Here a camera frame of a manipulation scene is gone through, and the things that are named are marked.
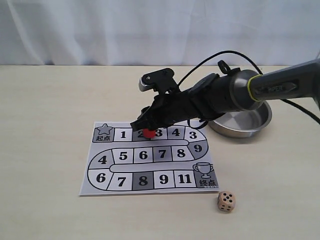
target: dice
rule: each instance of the dice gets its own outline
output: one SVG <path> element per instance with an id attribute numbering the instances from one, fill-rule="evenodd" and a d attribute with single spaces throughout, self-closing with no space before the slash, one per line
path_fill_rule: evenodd
<path id="1" fill-rule="evenodd" d="M 221 211 L 230 213 L 236 205 L 235 195 L 229 191 L 221 191 L 219 192 L 217 204 Z"/>

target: table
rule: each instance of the table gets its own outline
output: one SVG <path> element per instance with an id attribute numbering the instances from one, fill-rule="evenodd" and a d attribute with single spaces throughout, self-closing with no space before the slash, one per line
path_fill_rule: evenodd
<path id="1" fill-rule="evenodd" d="M 254 138 L 207 127 L 221 189 L 236 196 L 230 214 L 217 194 L 78 197 L 94 121 L 136 119 L 155 95 L 140 77 L 162 68 L 0 66 L 1 240 L 319 239 L 320 127 L 279 100 Z M 178 81 L 192 67 L 171 68 Z M 220 72 L 204 66 L 181 89 L 209 73 Z M 294 101 L 320 116 L 313 100 Z"/>

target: white curtain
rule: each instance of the white curtain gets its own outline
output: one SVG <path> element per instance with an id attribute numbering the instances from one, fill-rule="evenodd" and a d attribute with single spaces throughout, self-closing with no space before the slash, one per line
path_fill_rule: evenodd
<path id="1" fill-rule="evenodd" d="M 293 65 L 318 57 L 319 23 L 320 0 L 0 0 L 0 64 Z"/>

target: metal bowl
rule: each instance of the metal bowl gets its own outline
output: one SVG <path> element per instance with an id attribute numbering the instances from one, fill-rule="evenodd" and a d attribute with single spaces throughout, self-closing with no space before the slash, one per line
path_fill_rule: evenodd
<path id="1" fill-rule="evenodd" d="M 272 111 L 264 101 L 256 110 L 229 112 L 208 125 L 217 133 L 230 138 L 250 138 L 271 121 Z"/>

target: yellow ring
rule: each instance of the yellow ring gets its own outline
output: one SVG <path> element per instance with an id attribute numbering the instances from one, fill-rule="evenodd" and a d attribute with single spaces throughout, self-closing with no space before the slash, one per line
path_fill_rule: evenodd
<path id="1" fill-rule="evenodd" d="M 255 99 L 254 96 L 252 95 L 251 90 L 250 90 L 250 83 L 251 83 L 251 80 L 252 80 L 252 79 L 255 79 L 255 78 L 260 77 L 260 76 L 262 76 L 262 75 L 259 74 L 259 75 L 255 75 L 255 76 L 251 77 L 251 78 L 249 79 L 247 85 L 246 85 L 247 88 L 248 88 L 248 92 L 249 92 L 250 98 L 251 98 L 253 101 L 256 101 L 256 102 L 259 102 L 259 100 Z"/>

